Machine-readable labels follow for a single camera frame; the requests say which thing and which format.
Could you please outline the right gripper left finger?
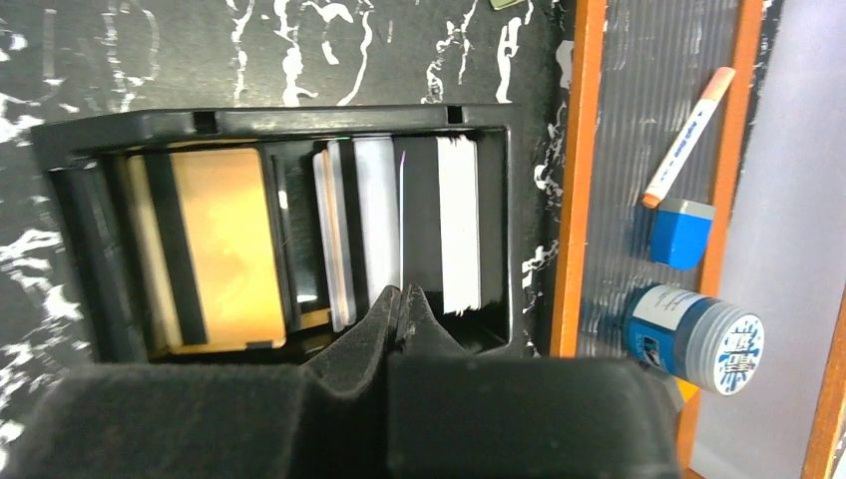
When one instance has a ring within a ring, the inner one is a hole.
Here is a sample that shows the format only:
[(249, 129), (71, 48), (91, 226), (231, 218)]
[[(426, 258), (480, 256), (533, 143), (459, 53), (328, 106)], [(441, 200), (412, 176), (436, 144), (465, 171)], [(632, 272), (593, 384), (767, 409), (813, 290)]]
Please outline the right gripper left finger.
[(401, 295), (301, 365), (97, 365), (61, 380), (5, 478), (382, 478)]

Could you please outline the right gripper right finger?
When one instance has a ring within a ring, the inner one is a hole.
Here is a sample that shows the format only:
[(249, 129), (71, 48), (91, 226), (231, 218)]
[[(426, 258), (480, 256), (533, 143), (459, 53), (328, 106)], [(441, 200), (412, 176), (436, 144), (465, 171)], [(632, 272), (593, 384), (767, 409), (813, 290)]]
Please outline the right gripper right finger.
[(393, 478), (678, 478), (663, 386), (624, 359), (468, 353), (421, 288), (387, 361)]

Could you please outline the black card tray box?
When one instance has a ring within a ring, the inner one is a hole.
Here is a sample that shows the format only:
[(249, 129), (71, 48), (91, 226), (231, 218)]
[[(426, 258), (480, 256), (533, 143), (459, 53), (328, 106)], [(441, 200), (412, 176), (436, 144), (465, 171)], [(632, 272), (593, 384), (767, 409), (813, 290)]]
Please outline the black card tray box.
[(161, 109), (36, 127), (95, 359), (270, 353), (412, 289), (472, 353), (517, 353), (519, 113)]

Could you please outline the gold credit card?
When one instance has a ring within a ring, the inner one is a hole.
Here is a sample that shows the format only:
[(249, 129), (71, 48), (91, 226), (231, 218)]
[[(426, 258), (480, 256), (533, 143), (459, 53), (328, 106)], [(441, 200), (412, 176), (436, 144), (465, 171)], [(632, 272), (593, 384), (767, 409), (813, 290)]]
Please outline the gold credit card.
[(154, 352), (286, 341), (257, 150), (133, 156), (123, 177)]

